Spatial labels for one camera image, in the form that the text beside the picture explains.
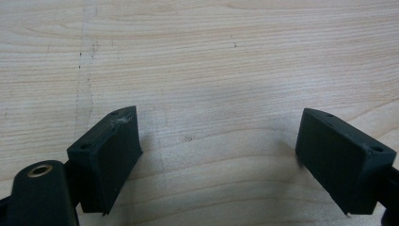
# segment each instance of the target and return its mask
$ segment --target black plastic block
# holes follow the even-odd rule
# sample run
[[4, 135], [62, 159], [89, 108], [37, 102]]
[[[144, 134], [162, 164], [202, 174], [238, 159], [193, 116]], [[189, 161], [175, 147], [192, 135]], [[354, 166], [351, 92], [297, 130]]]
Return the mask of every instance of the black plastic block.
[[345, 121], [306, 108], [295, 148], [301, 163], [344, 213], [372, 214], [396, 152]]
[[135, 106], [109, 113], [73, 143], [69, 168], [80, 177], [83, 211], [109, 214], [141, 154]]
[[7, 219], [7, 226], [78, 225], [64, 164], [49, 160], [21, 170], [14, 179]]

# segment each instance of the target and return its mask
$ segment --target wooden table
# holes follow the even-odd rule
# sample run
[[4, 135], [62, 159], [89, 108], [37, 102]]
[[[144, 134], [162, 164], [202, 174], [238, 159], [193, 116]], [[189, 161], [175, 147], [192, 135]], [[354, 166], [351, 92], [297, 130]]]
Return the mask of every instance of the wooden table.
[[0, 197], [136, 105], [144, 154], [89, 225], [378, 225], [295, 161], [304, 107], [399, 150], [397, 1], [0, 3]]

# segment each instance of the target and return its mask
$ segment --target black rubber pad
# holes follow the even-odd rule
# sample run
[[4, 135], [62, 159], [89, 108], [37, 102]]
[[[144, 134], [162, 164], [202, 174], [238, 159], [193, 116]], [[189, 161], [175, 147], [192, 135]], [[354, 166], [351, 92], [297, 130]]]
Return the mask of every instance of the black rubber pad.
[[141, 156], [136, 107], [111, 112], [68, 149], [84, 212], [108, 214]]
[[344, 213], [372, 214], [379, 180], [396, 152], [323, 111], [303, 111], [295, 148], [301, 163]]

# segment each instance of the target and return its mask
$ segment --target black clamp jaw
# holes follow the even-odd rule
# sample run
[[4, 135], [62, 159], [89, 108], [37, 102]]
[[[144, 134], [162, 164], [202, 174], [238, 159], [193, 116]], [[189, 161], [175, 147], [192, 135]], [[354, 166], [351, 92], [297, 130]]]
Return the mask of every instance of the black clamp jaw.
[[[399, 225], [396, 152], [345, 121], [306, 108], [296, 142], [300, 162], [345, 214], [386, 208], [383, 225]], [[136, 107], [108, 114], [68, 149], [69, 161], [21, 170], [11, 196], [0, 201], [0, 226], [79, 225], [75, 206], [109, 214], [142, 151]]]
[[79, 225], [79, 202], [85, 213], [109, 214], [141, 154], [136, 107], [111, 112], [68, 148], [67, 163], [43, 161], [15, 176], [0, 225]]
[[383, 224], [399, 225], [394, 150], [331, 114], [305, 108], [295, 151], [345, 214], [371, 215], [381, 202]]

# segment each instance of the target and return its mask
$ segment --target light wood surface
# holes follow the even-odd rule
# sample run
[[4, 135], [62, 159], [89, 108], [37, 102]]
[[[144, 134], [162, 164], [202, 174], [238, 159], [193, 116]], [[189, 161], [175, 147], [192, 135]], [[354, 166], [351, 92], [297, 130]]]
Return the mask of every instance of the light wood surface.
[[295, 160], [304, 107], [399, 150], [397, 1], [0, 2], [0, 197], [136, 105], [144, 154], [91, 225], [379, 225]]

